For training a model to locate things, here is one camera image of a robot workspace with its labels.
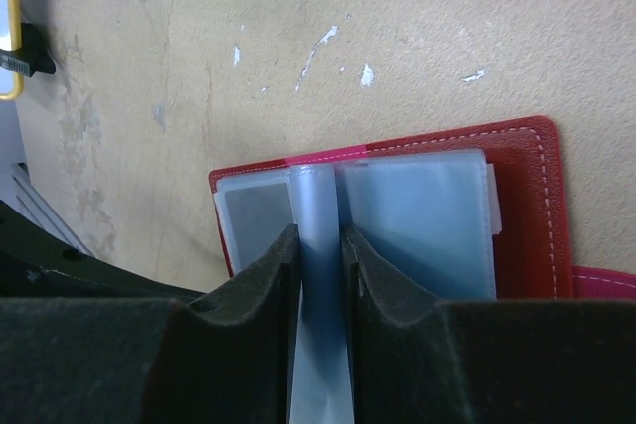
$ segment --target white scratch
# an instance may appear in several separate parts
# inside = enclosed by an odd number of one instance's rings
[[[332,25],[331,29],[329,29],[329,32],[327,32],[322,39],[320,39],[318,42],[314,44],[313,48],[311,49],[311,52],[309,52],[309,57],[307,57],[307,63],[305,64],[305,68],[302,69],[302,71],[300,72],[300,76],[298,77],[298,82],[296,83],[296,88],[295,88],[296,92],[300,89],[300,82],[307,76],[307,72],[309,71],[309,65],[311,64],[311,61],[314,58],[314,55],[316,55],[316,49],[318,48],[318,46],[320,46],[320,44],[327,45],[327,43],[329,42],[329,39],[331,39],[332,37],[335,37],[337,33],[338,33],[338,26]]]
[[[374,71],[369,67],[369,64],[365,64],[362,68],[362,77],[360,78],[360,86],[362,88],[368,88],[371,83],[374,82]]]
[[[235,45],[235,66],[240,62],[240,48],[238,45]]]
[[[470,76],[465,76],[461,78],[464,83],[472,83],[473,81],[477,81],[478,79],[486,76],[486,69],[480,69],[475,74],[471,74]]]

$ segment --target scratched surface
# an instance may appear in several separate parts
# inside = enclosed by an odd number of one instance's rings
[[[18,102],[31,175],[100,258],[206,290],[212,168],[547,114],[576,261],[636,272],[635,2],[23,0],[60,64]]]

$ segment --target stitched edge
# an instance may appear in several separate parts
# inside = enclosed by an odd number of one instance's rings
[[[581,278],[583,280],[598,280],[600,282],[613,283],[614,285],[625,285],[629,288],[636,288],[636,285],[632,285],[631,283],[617,282],[616,280],[609,280],[608,278],[588,277],[586,275],[574,275],[574,278]]]
[[[276,165],[276,166],[269,166],[266,168],[254,168],[254,169],[245,169],[243,171],[233,171],[231,173],[220,173],[220,174],[213,174],[212,175],[212,179],[216,180],[220,177],[225,177],[225,176],[232,176],[235,174],[244,174],[244,173],[252,173],[254,171],[265,171],[268,169],[280,169],[283,167],[287,167],[287,166],[294,166],[294,165],[298,165],[298,164],[311,164],[311,163],[317,163],[320,161],[327,161],[327,160],[331,160],[331,159],[339,159],[339,158],[347,158],[347,157],[352,157],[352,156],[358,156],[360,154],[367,154],[367,153],[374,153],[377,151],[391,151],[393,149],[407,149],[407,148],[412,148],[413,146],[419,146],[419,145],[423,145],[423,144],[433,144],[433,143],[443,143],[445,141],[452,141],[455,139],[466,139],[466,138],[474,138],[477,136],[488,136],[489,134],[500,134],[500,133],[510,133],[513,131],[529,131],[531,133],[533,133],[535,135],[535,139],[537,140],[537,150],[539,151],[539,158],[541,159],[541,176],[542,176],[542,181],[544,183],[544,203],[546,204],[546,219],[547,219],[547,224],[548,224],[548,247],[550,248],[550,251],[548,253],[548,259],[550,260],[550,267],[552,270],[552,274],[553,274],[553,297],[554,298],[558,298],[558,288],[557,288],[557,267],[555,265],[555,244],[553,241],[553,218],[552,218],[552,211],[551,211],[551,206],[550,206],[550,191],[548,189],[548,173],[546,171],[546,156],[544,154],[544,146],[542,144],[542,139],[541,136],[539,135],[539,133],[537,132],[537,130],[528,127],[528,126],[520,126],[518,128],[508,128],[508,129],[495,129],[493,131],[482,131],[480,133],[470,133],[470,134],[462,134],[459,136],[450,136],[448,138],[439,138],[439,139],[431,139],[429,141],[414,141],[412,143],[407,143],[407,144],[398,144],[396,146],[388,146],[386,148],[375,148],[375,149],[370,149],[370,150],[366,150],[366,151],[356,151],[353,153],[345,153],[345,154],[335,154],[333,156],[324,156],[321,158],[315,158],[309,161],[297,161],[297,162],[293,162],[290,164],[284,164],[284,165]]]

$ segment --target pink fabric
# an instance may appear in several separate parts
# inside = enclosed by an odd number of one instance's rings
[[[573,267],[577,298],[636,298],[636,275],[591,267]]]
[[[328,163],[336,160],[346,161],[348,159],[361,159],[365,157],[367,157],[367,147],[362,144],[350,148],[332,149],[331,151],[322,151],[320,153],[293,156],[291,158],[285,158],[285,163],[287,166],[292,166],[294,164]]]

